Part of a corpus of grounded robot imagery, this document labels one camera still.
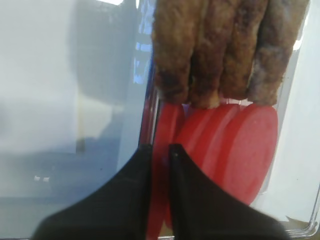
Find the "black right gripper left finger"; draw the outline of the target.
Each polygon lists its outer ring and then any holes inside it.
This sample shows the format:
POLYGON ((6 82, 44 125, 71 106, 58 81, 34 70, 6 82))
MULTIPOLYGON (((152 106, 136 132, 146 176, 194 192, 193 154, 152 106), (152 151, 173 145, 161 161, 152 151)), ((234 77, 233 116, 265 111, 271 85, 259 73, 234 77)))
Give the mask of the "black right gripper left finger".
POLYGON ((33 240, 144 240, 151 200, 152 146, 85 199, 45 218, 33 240))

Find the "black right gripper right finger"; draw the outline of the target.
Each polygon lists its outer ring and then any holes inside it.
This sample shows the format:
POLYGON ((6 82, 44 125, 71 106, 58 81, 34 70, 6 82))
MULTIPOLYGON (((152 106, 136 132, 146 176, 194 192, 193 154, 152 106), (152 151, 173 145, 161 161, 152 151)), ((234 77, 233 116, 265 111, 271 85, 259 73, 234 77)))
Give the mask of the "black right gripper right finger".
POLYGON ((281 223, 213 183, 180 144, 171 144, 169 202, 177 240, 288 240, 281 223))

